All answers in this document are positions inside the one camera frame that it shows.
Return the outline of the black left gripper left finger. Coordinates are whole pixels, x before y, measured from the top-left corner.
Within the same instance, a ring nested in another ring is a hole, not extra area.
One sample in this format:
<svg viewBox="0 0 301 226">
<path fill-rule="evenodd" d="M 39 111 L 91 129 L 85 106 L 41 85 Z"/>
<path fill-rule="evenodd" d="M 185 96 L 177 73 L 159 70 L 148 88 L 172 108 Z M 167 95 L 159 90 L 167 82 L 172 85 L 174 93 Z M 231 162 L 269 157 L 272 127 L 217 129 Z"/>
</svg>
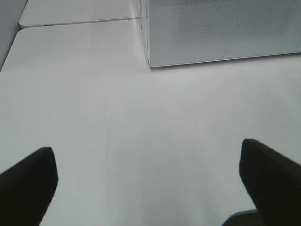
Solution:
<svg viewBox="0 0 301 226">
<path fill-rule="evenodd" d="M 42 147 L 0 175 L 0 224 L 38 226 L 58 185 L 55 155 Z"/>
</svg>

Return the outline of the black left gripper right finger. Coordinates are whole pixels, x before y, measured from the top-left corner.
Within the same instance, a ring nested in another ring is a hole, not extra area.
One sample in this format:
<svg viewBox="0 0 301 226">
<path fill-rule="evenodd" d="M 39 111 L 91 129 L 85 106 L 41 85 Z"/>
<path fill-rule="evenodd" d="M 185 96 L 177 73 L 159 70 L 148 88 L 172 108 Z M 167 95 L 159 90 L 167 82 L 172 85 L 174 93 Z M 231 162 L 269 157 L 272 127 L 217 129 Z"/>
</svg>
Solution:
<svg viewBox="0 0 301 226">
<path fill-rule="evenodd" d="M 299 226 L 301 166 L 255 140 L 242 142 L 239 175 L 256 208 L 230 216 L 226 226 Z"/>
</svg>

